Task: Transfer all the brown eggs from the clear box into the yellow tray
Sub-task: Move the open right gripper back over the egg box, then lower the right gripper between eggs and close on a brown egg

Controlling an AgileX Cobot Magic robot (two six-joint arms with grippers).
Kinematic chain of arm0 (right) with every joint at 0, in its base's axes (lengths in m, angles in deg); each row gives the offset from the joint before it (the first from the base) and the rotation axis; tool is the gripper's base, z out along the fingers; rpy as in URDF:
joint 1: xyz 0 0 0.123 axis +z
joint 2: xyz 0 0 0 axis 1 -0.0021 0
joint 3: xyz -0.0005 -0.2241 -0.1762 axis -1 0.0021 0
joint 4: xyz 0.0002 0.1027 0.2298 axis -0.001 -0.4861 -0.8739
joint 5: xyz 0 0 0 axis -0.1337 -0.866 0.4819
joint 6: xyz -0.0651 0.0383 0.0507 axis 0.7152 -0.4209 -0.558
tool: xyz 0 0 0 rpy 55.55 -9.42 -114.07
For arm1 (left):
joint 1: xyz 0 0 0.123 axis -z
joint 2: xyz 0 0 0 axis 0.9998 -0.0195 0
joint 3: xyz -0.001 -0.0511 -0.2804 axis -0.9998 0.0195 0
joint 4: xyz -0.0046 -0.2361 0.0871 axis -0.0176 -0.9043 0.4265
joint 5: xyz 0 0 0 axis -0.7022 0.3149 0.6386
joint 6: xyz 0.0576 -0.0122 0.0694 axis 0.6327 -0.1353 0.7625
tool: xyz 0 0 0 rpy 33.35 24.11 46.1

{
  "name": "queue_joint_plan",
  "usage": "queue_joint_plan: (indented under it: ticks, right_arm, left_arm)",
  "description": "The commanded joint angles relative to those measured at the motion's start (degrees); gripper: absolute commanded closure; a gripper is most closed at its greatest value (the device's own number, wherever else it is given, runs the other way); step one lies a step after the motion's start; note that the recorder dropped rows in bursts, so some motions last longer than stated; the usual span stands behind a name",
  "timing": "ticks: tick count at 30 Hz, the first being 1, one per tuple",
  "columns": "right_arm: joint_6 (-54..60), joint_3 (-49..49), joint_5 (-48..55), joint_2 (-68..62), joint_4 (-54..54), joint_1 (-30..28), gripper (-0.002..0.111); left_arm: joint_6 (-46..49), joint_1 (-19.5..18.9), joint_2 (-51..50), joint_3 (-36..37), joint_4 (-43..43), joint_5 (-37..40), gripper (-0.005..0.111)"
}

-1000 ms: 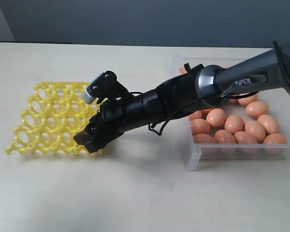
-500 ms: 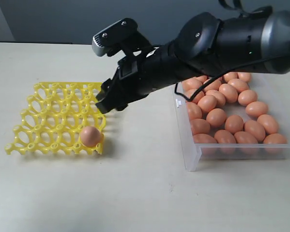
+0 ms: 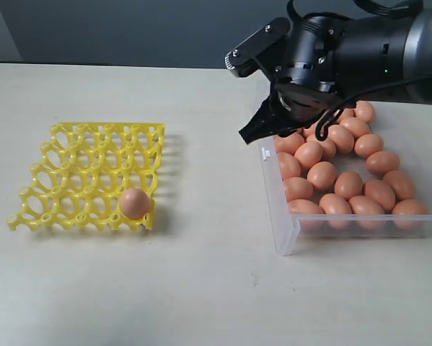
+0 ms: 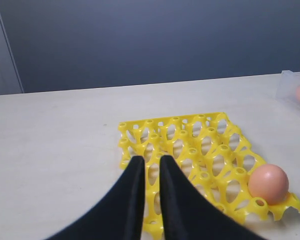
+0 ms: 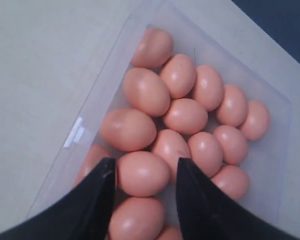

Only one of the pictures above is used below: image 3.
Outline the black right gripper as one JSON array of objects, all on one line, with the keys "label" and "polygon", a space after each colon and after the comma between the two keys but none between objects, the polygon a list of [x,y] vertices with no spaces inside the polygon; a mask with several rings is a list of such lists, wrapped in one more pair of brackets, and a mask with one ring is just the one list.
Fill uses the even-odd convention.
[{"label": "black right gripper", "polygon": [[269,80],[269,96],[239,134],[246,144],[308,128],[329,110],[356,106],[338,84],[336,51],[356,21],[336,13],[287,18],[291,23],[281,65]]}]

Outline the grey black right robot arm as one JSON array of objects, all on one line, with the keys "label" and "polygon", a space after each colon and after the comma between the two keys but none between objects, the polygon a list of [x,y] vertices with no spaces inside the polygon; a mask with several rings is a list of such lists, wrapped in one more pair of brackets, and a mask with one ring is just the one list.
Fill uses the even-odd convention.
[{"label": "grey black right robot arm", "polygon": [[367,17],[300,15],[292,1],[225,57],[238,78],[256,71],[269,93],[240,130],[244,142],[286,137],[311,126],[325,140],[360,101],[432,105],[432,8],[422,1],[358,1]]}]

